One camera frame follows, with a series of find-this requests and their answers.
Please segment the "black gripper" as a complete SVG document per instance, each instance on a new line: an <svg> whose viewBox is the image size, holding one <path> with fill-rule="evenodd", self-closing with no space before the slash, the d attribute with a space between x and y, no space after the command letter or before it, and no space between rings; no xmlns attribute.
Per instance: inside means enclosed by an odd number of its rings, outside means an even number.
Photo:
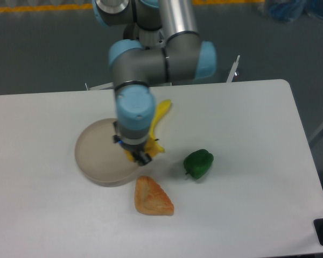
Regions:
<svg viewBox="0 0 323 258"><path fill-rule="evenodd" d="M113 122L114 132L113 142L120 144L126 151L130 152L134 161L139 166L145 166L152 161L151 156L146 152L145 146L149 139L150 127L133 130L123 126L118 120Z"/></svg>

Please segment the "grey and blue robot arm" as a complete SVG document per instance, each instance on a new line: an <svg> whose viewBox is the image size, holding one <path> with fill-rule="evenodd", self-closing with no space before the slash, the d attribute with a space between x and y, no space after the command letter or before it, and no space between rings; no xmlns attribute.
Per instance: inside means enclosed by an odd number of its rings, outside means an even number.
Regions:
<svg viewBox="0 0 323 258"><path fill-rule="evenodd" d="M108 62L113 75L117 120L114 142L140 166L152 160L146 150L156 111L150 86L212 76L216 49L202 41L191 1L93 1L97 20L162 35L161 46L141 35L114 43Z"/></svg>

